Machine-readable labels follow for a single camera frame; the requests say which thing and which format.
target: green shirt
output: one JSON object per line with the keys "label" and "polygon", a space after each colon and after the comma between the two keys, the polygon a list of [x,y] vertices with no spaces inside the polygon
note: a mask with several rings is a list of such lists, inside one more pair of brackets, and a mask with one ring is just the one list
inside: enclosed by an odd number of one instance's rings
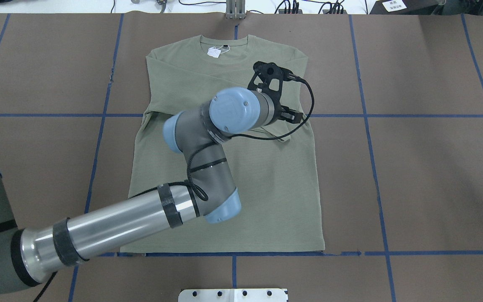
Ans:
{"label": "green shirt", "polygon": [[[223,47],[220,57],[207,55]],[[294,47],[247,36],[212,40],[195,36],[154,49],[146,63],[152,98],[135,139],[129,195],[186,179],[184,156],[163,141],[165,120],[209,101],[220,90],[247,87],[256,61],[274,62],[303,76],[307,57]],[[285,82],[282,105],[301,111],[300,84]],[[296,125],[277,121],[255,135],[281,135]],[[203,218],[125,245],[121,252],[301,252],[323,250],[314,134],[308,122],[282,140],[234,138],[223,145],[238,187],[238,216],[211,225]]]}

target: metal bracket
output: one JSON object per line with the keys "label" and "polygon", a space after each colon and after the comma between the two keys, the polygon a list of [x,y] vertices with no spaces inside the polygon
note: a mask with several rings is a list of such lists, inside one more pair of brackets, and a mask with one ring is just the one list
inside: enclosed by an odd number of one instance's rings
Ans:
{"label": "metal bracket", "polygon": [[227,19],[245,19],[245,0],[226,0]]}
{"label": "metal bracket", "polygon": [[183,290],[178,302],[288,302],[287,289]]}

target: clothing tag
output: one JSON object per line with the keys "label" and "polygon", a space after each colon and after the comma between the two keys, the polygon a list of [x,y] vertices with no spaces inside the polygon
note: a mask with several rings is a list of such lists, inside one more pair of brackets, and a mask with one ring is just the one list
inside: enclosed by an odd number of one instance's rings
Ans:
{"label": "clothing tag", "polygon": [[208,49],[208,55],[210,57],[219,57],[220,54],[221,54],[221,50],[220,49],[217,49],[215,47],[210,47]]}
{"label": "clothing tag", "polygon": [[407,8],[402,0],[392,0],[383,2],[382,4],[388,12],[404,10]]}

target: white mounting plate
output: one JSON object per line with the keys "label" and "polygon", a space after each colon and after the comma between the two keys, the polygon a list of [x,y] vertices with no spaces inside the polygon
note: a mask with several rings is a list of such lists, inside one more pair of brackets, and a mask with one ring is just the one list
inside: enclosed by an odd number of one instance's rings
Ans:
{"label": "white mounting plate", "polygon": [[287,289],[183,290],[178,295],[178,302],[288,302],[287,292]]}

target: blue tape grid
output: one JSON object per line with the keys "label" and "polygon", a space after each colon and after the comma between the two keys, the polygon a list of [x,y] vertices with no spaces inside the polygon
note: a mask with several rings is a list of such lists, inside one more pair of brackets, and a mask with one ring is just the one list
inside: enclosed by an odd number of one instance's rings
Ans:
{"label": "blue tape grid", "polygon": [[[8,21],[10,19],[11,15],[7,14],[5,22],[3,24],[1,33],[0,33],[0,44],[3,39],[4,33],[6,31],[6,27],[8,25]],[[475,52],[473,50],[471,40],[468,34],[467,30],[467,24],[465,20],[465,16],[462,14],[462,24],[464,28],[464,33],[465,37],[467,40],[467,44],[469,46],[469,50],[471,52],[471,58],[473,60],[473,63],[475,65],[475,69],[478,74],[478,78],[480,81],[480,84],[483,89],[483,77],[481,74],[481,71],[479,69],[476,57],[475,57]],[[121,15],[120,21],[119,21],[119,29],[117,33],[117,42],[115,44],[115,50],[113,53],[113,66],[111,68],[111,78],[110,82],[107,87],[106,91],[106,98],[105,98],[105,103],[104,103],[104,110],[102,113],[0,113],[0,117],[102,117],[102,121],[100,123],[100,130],[98,134],[98,140],[96,142],[96,152],[94,155],[94,162],[93,162],[93,167],[92,167],[92,172],[91,172],[91,179],[89,183],[89,188],[88,188],[88,196],[86,199],[86,208],[84,210],[85,213],[88,212],[89,206],[90,206],[90,201],[91,201],[91,195],[92,195],[92,184],[94,182],[94,176],[96,174],[96,165],[98,162],[98,152],[100,149],[100,143],[101,143],[101,138],[102,138],[102,132],[104,129],[104,124],[105,124],[105,118],[106,117],[142,117],[141,113],[107,113],[107,106],[109,105],[109,95],[111,93],[111,86],[112,86],[112,81],[113,81],[113,74],[115,71],[115,63],[117,60],[117,52],[118,52],[118,47],[119,47],[119,40],[121,36],[121,29],[122,29],[122,24],[123,24],[123,19],[124,15]],[[389,286],[391,289],[391,298],[393,302],[396,301],[395,297],[395,289],[394,289],[394,283],[393,283],[393,278],[392,278],[392,267],[391,267],[391,261],[390,261],[390,256],[420,256],[420,255],[483,255],[483,250],[428,250],[428,251],[389,251],[388,243],[387,243],[387,233],[385,231],[385,221],[384,221],[384,215],[383,215],[383,207],[381,203],[381,197],[379,195],[379,184],[378,184],[378,179],[377,179],[377,170],[376,170],[376,163],[374,161],[374,153],[372,149],[372,143],[371,143],[371,137],[370,137],[370,126],[368,123],[368,118],[483,118],[483,115],[382,115],[382,114],[369,114],[366,111],[366,104],[364,100],[364,90],[362,87],[362,81],[361,81],[361,71],[359,67],[359,61],[358,61],[358,56],[357,56],[357,46],[355,42],[355,33],[354,33],[354,25],[353,25],[353,20],[352,17],[349,16],[349,23],[350,23],[350,30],[351,30],[351,41],[352,41],[352,46],[354,50],[354,57],[355,57],[355,67],[357,71],[357,80],[358,80],[358,86],[359,86],[359,92],[361,96],[361,103],[362,103],[362,108],[363,108],[363,113],[362,114],[314,114],[312,117],[315,118],[324,118],[324,117],[334,117],[334,118],[363,118],[365,122],[365,129],[366,129],[366,138],[368,141],[368,148],[369,148],[369,153],[370,153],[370,161],[372,165],[372,173],[374,176],[374,184],[376,185],[376,191],[377,191],[377,201],[378,201],[378,206],[379,206],[379,216],[380,216],[380,224],[382,228],[382,237],[383,237],[383,242],[384,242],[384,250],[383,251],[368,251],[364,252],[365,256],[385,256],[385,260],[387,262],[387,273],[389,277]],[[234,38],[238,38],[238,25],[234,27]],[[334,254],[326,254],[323,252],[291,252],[291,253],[283,253],[283,252],[266,252],[266,253],[259,253],[259,252],[245,252],[245,253],[146,253],[146,257],[194,257],[194,256],[199,256],[199,257],[231,257],[232,258],[232,287],[236,288],[237,287],[237,278],[236,278],[236,267],[237,267],[237,257],[239,256],[316,256],[316,257],[327,257],[327,256],[361,256],[363,252],[342,252],[339,255],[334,255]],[[101,257],[131,257],[134,254],[132,253],[105,253],[102,254]],[[68,301],[71,302],[73,300],[73,293],[75,290],[75,282],[77,280],[77,274],[78,274],[78,266],[74,268],[73,270],[73,278],[72,278],[72,283],[70,287],[70,292],[69,292],[69,298]]]}

